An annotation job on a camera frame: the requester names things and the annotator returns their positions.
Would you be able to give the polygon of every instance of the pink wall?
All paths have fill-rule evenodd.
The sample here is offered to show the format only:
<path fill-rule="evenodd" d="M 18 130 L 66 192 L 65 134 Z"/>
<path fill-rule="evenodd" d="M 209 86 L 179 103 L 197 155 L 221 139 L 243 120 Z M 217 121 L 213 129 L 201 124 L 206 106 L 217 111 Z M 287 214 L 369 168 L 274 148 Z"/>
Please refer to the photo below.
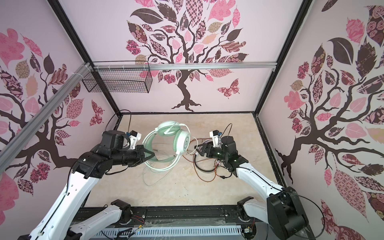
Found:
<path fill-rule="evenodd" d="M 2 149 L 83 61 L 44 0 L 3 2 L 0 22 Z M 99 143 L 111 115 L 104 96 L 82 83 L 68 95 L 0 176 L 2 239 L 37 226 L 65 186 L 68 167 Z"/>
<path fill-rule="evenodd" d="M 65 0 L 61 4 L 94 61 L 168 64 L 276 61 L 301 0 Z M 181 27 L 187 22 L 189 29 Z M 112 96 L 119 108 L 133 112 L 254 111 L 270 71 L 191 70 L 180 71 L 180 76 L 177 70 L 152 71 L 149 94 Z"/>
<path fill-rule="evenodd" d="M 260 114 L 287 184 L 326 216 L 319 239 L 383 239 L 383 16 L 378 0 L 316 1 Z"/>

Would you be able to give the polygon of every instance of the butterfly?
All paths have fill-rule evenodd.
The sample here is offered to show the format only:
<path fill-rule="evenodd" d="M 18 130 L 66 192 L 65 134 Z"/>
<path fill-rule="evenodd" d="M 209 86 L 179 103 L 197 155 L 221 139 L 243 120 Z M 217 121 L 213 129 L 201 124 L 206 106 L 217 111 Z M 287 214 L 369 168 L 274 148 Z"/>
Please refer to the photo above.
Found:
<path fill-rule="evenodd" d="M 93 108 L 93 111 L 95 112 L 95 115 L 93 115 L 93 117 L 91 118 L 91 121 L 89 122 L 89 125 L 92 126 L 92 125 L 95 125 L 96 123 L 97 124 L 100 124 L 103 122 L 103 118 L 100 116 L 103 114 L 103 110 L 101 107 L 97 106 L 97 104 L 92 100 L 92 108 Z"/>
<path fill-rule="evenodd" d="M 232 82 L 230 88 L 218 88 L 217 90 L 221 93 L 224 93 L 224 96 L 229 97 L 232 95 L 232 93 L 239 93 L 239 79 L 236 79 Z"/>

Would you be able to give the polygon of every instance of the tree decal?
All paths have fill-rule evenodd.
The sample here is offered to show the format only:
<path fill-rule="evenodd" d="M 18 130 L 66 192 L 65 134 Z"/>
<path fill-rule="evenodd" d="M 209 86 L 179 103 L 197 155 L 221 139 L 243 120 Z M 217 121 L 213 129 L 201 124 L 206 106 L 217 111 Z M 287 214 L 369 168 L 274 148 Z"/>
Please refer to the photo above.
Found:
<path fill-rule="evenodd" d="M 246 42 L 235 41 L 241 29 L 234 29 L 240 21 L 240 12 L 235 6 L 235 0 L 172 0 L 172 1 L 143 1 L 136 0 L 143 7 L 133 11 L 132 20 L 128 20 L 129 31 L 135 40 L 128 40 L 126 49 L 136 56 L 136 64 L 142 64 L 139 60 L 147 60 L 152 64 L 167 63 L 222 63 L 242 62 L 248 54 L 239 53 Z M 158 12 L 149 9 L 156 7 Z M 140 18 L 145 24 L 136 24 Z M 216 19 L 209 26 L 207 21 Z M 154 24 L 162 23 L 163 26 L 156 29 Z M 201 106 L 191 99 L 185 81 L 201 81 L 205 78 L 213 81 L 213 77 L 220 78 L 231 73 L 229 69 L 210 70 L 169 70 L 151 71 L 153 77 L 157 76 L 159 82 L 164 80 L 168 84 L 175 83 L 183 93 L 183 100 L 174 108 L 184 106 L 186 110 L 193 112 L 190 106 Z M 238 91 L 236 86 L 219 88 L 225 97 Z"/>
<path fill-rule="evenodd" d="M 5 86 L 2 93 L 0 93 L 0 115 L 3 120 L 0 121 L 0 135 L 6 133 L 10 135 L 8 139 L 0 137 L 0 142 L 5 145 L 48 102 L 48 95 L 57 92 L 54 85 L 62 85 L 68 78 L 65 64 L 55 70 L 49 54 L 43 58 L 40 48 L 32 40 L 23 36 L 26 44 L 24 46 L 24 44 L 17 42 L 18 33 L 15 30 L 8 29 L 7 32 L 9 40 L 0 41 L 0 49 L 3 50 L 2 58 L 7 56 L 7 51 L 12 51 L 11 48 L 7 48 L 9 45 L 17 46 L 19 49 L 29 48 L 30 56 L 10 55 L 10 61 L 25 59 L 16 65 L 15 72 L 18 78 L 10 74 L 10 70 L 0 66 L 0 77 Z M 38 90 L 39 83 L 43 86 L 41 91 Z M 80 115 L 83 108 L 83 99 L 75 99 L 79 91 L 80 84 L 71 91 L 55 112 L 45 121 L 44 125 L 41 126 L 40 130 L 36 132 L 38 141 L 20 151 L 16 159 L 22 159 L 18 161 L 21 163 L 6 168 L 6 170 L 18 168 L 13 179 L 17 182 L 20 190 L 33 195 L 33 185 L 46 180 L 51 169 L 54 167 L 70 167 L 77 160 L 60 156 L 58 146 L 64 146 L 64 139 L 70 137 L 64 129 L 76 127 L 80 123 L 74 120 Z M 60 121 L 65 118 L 70 120 L 61 123 Z"/>
<path fill-rule="evenodd" d="M 369 21 L 382 20 L 382 6 L 367 8 Z M 384 220 L 384 195 L 367 192 L 367 189 L 383 191 L 382 184 L 371 176 L 382 174 L 384 166 L 354 156 L 354 153 L 369 152 L 384 157 L 383 148 L 380 151 L 368 145 L 374 141 L 384 144 L 384 129 L 377 128 L 377 125 L 384 124 L 384 107 L 371 109 L 371 106 L 383 101 L 384 68 L 372 71 L 376 63 L 379 63 L 376 53 L 383 51 L 382 42 L 369 35 L 371 29 L 368 26 L 365 28 L 361 20 L 348 19 L 347 22 L 346 32 L 350 40 L 341 37 L 330 39 L 333 54 L 326 53 L 321 45 L 310 64 L 304 62 L 299 66 L 298 80 L 291 85 L 292 91 L 284 97 L 289 109 L 293 110 L 288 116 L 295 132 L 293 147 L 289 155 L 277 149 L 276 152 L 283 161 L 283 174 L 286 169 L 293 183 L 292 164 L 298 151 L 308 145 L 308 155 L 314 157 L 314 163 L 324 166 L 324 180 L 328 186 L 333 182 L 340 196 L 365 218 L 366 195 L 377 215 Z M 329 164 L 332 158 L 336 169 Z M 345 167 L 348 173 L 338 169 L 340 166 Z M 337 227 L 333 220 L 327 223 L 327 228 L 328 233 L 335 231 L 340 235 L 344 231 L 359 236 L 347 227 Z"/>

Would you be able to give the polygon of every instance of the headphones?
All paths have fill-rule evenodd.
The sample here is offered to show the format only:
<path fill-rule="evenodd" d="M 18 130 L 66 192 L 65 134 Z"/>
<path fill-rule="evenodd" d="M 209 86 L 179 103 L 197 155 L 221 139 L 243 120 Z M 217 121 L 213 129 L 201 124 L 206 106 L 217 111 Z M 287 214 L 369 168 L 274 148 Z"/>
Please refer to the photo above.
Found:
<path fill-rule="evenodd" d="M 181 129 L 181 126 L 185 126 L 188 129 L 188 131 Z M 158 169 L 151 166 L 147 161 L 145 162 L 145 164 L 149 168 L 162 172 L 162 171 L 167 171 L 173 168 L 177 164 L 177 162 L 181 158 L 181 155 L 187 151 L 191 137 L 190 137 L 190 131 L 187 125 L 183 123 L 178 123 L 176 121 L 162 122 L 161 124 L 159 124 L 157 128 L 155 128 L 155 130 L 150 132 L 144 138 L 143 145 L 145 149 L 148 149 L 149 151 L 153 152 L 152 141 L 157 134 L 162 137 L 174 136 L 173 151 L 175 151 L 176 156 L 172 156 L 161 161 L 159 161 L 155 156 L 148 159 L 148 161 L 151 161 L 151 162 L 170 162 L 174 160 L 173 163 L 171 163 L 169 166 L 165 168 Z"/>

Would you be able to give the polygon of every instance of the pink flower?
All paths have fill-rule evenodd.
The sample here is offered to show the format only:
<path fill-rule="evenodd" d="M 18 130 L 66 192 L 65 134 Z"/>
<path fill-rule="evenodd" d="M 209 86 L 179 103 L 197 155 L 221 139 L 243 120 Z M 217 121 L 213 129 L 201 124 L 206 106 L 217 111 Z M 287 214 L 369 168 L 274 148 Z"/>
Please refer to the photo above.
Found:
<path fill-rule="evenodd" d="M 348 20 L 347 23 L 347 33 L 348 38 L 350 38 L 355 43 L 360 43 L 364 35 L 364 24 L 359 19 Z"/>
<path fill-rule="evenodd" d="M 289 96 L 284 97 L 284 102 L 288 103 L 288 107 L 291 110 L 298 109 L 304 104 L 300 99 L 299 93 L 294 91 L 290 91 Z"/>
<path fill-rule="evenodd" d="M 155 5 L 153 4 L 152 0 L 135 0 L 137 3 L 141 4 L 143 7 L 154 7 Z"/>

